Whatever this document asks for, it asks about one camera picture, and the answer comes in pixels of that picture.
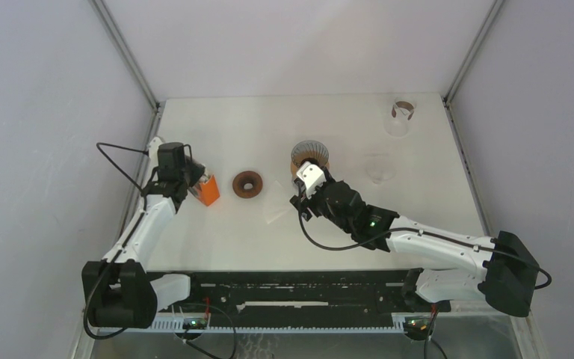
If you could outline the white paper coffee filter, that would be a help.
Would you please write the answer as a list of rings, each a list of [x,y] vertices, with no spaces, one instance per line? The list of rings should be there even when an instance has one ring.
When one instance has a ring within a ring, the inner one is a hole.
[[[294,211],[294,207],[290,202],[293,191],[285,188],[280,182],[274,180],[264,189],[264,193],[262,216],[266,224],[272,224],[281,216]]]

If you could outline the grey ribbed glass dripper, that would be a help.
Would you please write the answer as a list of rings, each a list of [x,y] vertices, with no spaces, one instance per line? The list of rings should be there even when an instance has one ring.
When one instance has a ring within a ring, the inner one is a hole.
[[[310,162],[319,167],[329,163],[329,151],[320,141],[305,140],[297,143],[291,150],[291,163],[299,168],[304,162]]]

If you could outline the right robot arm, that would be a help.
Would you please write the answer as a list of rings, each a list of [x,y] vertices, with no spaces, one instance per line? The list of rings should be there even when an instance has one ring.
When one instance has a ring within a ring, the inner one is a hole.
[[[297,194],[290,202],[303,226],[323,217],[350,235],[353,244],[342,251],[366,248],[412,254],[440,261],[445,269],[413,269],[402,290],[402,301],[412,311],[444,301],[485,301],[493,309],[515,317],[531,311],[534,292],[552,279],[514,233],[467,236],[425,226],[397,212],[368,205],[343,181],[312,188],[294,180]]]

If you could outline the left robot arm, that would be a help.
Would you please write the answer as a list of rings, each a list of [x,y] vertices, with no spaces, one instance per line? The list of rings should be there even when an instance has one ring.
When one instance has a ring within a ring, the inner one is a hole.
[[[177,303],[183,310],[198,310],[204,293],[186,274],[165,274],[152,280],[144,267],[161,233],[176,216],[191,187],[205,173],[194,160],[192,147],[154,138],[145,155],[155,161],[140,192],[138,209],[110,251],[82,271],[85,306],[83,326],[91,329],[148,328],[156,314]]]

